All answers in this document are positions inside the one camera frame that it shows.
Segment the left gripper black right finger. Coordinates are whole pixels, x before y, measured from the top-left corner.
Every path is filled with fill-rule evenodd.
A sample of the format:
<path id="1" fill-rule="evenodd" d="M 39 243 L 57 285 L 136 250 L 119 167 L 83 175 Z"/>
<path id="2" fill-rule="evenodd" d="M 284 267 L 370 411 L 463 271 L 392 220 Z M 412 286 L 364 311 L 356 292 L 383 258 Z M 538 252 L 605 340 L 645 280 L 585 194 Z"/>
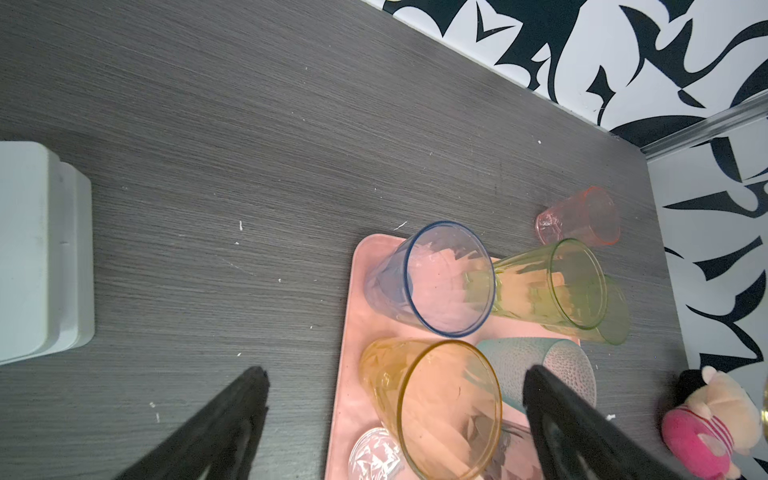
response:
<path id="1" fill-rule="evenodd" d="M 542 365 L 527 370 L 523 405 L 546 479 L 679 479 Z"/>

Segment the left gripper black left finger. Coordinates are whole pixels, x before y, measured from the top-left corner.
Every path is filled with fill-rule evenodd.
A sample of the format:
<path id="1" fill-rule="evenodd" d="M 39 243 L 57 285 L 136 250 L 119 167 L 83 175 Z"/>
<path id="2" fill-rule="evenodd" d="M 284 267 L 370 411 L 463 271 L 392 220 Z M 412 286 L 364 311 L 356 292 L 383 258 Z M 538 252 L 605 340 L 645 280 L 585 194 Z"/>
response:
<path id="1" fill-rule="evenodd" d="M 267 372 L 253 366 L 120 479 L 247 479 L 268 412 Z"/>

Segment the teal translucent glass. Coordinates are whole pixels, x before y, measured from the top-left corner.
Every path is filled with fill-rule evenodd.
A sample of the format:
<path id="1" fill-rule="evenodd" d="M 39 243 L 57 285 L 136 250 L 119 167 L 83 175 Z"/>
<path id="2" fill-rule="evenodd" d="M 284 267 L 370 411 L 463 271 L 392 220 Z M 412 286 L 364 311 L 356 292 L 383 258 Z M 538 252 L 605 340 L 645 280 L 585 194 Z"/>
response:
<path id="1" fill-rule="evenodd" d="M 488 339 L 477 344 L 498 378 L 503 401 L 525 412 L 523 385 L 526 372 L 542 365 L 589 405 L 597 405 L 597 385 L 590 360 L 582 348 L 567 339 L 518 337 Z"/>

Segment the short green glass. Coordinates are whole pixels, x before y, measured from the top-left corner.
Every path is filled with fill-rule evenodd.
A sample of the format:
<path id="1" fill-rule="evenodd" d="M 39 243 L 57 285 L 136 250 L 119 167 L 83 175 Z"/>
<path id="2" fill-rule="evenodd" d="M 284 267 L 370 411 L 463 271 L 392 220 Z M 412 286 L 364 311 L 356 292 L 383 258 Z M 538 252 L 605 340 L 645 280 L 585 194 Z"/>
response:
<path id="1" fill-rule="evenodd" d="M 605 276 L 607 289 L 607 305 L 603 320 L 594 329 L 582 330 L 566 326 L 545 325 L 544 328 L 580 340 L 606 343 L 610 345 L 623 344 L 629 334 L 631 318 L 626 297 L 619 283 L 611 276 Z"/>

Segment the orange translucent glass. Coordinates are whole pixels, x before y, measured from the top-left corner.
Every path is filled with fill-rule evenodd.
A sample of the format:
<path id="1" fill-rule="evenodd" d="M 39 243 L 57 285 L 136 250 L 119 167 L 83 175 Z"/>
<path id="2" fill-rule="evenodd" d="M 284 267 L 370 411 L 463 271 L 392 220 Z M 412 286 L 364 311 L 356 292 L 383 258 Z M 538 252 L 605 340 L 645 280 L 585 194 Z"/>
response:
<path id="1" fill-rule="evenodd" d="M 421 479 L 474 479 L 490 464 L 503 420 L 487 358 L 459 340 L 382 338 L 358 364 L 382 425 Z"/>

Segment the tall green glass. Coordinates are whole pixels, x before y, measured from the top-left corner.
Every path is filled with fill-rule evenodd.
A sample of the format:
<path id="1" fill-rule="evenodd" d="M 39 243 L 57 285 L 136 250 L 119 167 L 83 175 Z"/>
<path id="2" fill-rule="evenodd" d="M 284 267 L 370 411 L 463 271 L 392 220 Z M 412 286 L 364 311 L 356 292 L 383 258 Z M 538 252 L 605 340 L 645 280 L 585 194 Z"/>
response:
<path id="1" fill-rule="evenodd" d="M 544 326 L 590 330 L 607 310 L 607 284 L 596 255 L 567 238 L 493 263 L 492 314 Z"/>

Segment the clear glass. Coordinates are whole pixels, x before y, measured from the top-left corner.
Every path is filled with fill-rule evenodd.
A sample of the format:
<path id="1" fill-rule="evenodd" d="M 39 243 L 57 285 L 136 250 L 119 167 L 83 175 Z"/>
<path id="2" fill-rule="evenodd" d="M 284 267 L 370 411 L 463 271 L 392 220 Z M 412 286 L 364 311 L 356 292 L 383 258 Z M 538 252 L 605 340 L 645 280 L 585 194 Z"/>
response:
<path id="1" fill-rule="evenodd" d="M 348 459 L 349 480 L 405 479 L 401 449 L 384 427 L 365 432 L 352 447 Z"/>

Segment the blue translucent glass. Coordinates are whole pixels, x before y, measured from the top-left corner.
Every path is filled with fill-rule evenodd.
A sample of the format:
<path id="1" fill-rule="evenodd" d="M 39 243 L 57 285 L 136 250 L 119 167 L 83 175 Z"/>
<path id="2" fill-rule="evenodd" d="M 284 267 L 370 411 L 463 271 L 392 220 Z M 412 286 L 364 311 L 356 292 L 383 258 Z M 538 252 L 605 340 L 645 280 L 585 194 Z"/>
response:
<path id="1" fill-rule="evenodd" d="M 366 274 L 363 293 L 377 313 L 447 338 L 466 337 L 490 316 L 493 261 L 468 227 L 431 223 Z"/>

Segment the pink glass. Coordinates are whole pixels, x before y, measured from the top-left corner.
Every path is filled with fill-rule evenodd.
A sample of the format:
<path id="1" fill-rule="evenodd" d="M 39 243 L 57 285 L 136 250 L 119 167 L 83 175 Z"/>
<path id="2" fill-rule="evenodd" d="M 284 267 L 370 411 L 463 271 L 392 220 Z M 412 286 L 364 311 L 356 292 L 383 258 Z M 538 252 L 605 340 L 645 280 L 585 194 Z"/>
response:
<path id="1" fill-rule="evenodd" d="M 620 215 L 612 197 L 600 187 L 590 187 L 540 213 L 534 222 L 544 245 L 566 238 L 589 247 L 613 245 L 621 234 Z"/>

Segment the pink pig plush toy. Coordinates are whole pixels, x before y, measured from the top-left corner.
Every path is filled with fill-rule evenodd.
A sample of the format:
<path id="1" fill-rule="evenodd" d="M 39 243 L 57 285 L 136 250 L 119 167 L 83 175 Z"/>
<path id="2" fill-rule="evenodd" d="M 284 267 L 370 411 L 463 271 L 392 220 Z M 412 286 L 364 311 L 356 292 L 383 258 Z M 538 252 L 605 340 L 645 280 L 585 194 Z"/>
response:
<path id="1" fill-rule="evenodd" d="M 739 479 L 733 457 L 749 454 L 762 436 L 747 391 L 729 374 L 705 366 L 679 375 L 675 402 L 661 421 L 667 448 L 699 479 Z"/>

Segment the white box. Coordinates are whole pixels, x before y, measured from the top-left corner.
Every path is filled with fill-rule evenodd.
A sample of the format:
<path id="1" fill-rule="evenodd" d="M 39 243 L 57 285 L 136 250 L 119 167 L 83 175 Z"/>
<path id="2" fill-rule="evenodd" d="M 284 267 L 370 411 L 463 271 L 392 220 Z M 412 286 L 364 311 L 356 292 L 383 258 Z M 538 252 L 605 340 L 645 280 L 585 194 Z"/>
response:
<path id="1" fill-rule="evenodd" d="M 40 143 L 2 142 L 2 364 L 94 337 L 92 220 L 85 175 Z"/>

